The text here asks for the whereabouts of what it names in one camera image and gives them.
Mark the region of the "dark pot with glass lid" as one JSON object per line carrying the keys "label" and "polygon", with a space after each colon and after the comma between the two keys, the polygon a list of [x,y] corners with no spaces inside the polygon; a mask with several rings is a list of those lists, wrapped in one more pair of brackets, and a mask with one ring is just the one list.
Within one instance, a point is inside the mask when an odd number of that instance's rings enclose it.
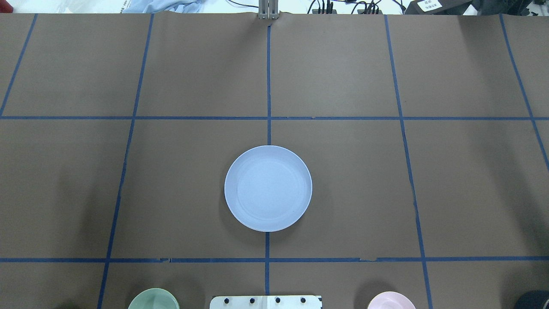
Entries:
{"label": "dark pot with glass lid", "polygon": [[514,304],[514,309],[548,309],[549,290],[531,290],[521,295]]}

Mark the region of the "green bowl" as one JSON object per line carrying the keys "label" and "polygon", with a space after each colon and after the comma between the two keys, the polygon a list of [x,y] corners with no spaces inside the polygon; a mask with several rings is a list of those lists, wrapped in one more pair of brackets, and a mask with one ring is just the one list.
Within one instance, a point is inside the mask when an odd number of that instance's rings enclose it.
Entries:
{"label": "green bowl", "polygon": [[142,291],[130,302],[128,309],[180,309],[176,297],[161,288]]}

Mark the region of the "blue cloth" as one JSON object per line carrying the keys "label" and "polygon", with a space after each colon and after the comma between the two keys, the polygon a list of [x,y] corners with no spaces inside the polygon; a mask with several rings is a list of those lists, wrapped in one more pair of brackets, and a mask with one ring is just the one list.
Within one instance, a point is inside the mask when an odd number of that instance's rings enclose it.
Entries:
{"label": "blue cloth", "polygon": [[122,13],[152,14],[164,11],[196,13],[201,8],[202,0],[132,0]]}

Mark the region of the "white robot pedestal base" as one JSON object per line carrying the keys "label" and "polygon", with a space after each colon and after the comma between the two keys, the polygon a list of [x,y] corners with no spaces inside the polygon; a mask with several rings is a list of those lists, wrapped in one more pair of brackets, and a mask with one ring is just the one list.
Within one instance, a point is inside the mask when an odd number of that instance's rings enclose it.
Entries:
{"label": "white robot pedestal base", "polygon": [[316,295],[247,295],[214,297],[210,309],[322,309]]}

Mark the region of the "pink bowl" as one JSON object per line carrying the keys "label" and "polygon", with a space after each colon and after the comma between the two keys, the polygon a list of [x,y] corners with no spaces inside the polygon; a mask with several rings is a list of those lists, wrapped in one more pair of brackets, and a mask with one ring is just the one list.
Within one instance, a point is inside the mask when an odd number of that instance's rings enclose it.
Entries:
{"label": "pink bowl", "polygon": [[367,309],[415,309],[415,305],[405,295],[385,291],[373,297]]}

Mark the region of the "blue plate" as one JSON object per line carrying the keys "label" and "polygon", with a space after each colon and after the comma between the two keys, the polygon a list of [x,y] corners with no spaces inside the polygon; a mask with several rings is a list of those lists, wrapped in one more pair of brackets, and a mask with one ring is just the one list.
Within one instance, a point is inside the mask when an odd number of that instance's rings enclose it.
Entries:
{"label": "blue plate", "polygon": [[223,189],[229,210],[243,226],[276,232],[306,213],[313,180],[306,163],[290,149],[258,146],[235,159]]}

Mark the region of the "aluminium frame post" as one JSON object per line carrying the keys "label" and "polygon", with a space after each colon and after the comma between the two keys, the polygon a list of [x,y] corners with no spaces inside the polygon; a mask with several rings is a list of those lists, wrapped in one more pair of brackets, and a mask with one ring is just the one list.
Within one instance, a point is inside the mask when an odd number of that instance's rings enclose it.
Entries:
{"label": "aluminium frame post", "polygon": [[278,0],[259,0],[258,1],[259,20],[278,19],[280,16],[278,3],[279,3]]}

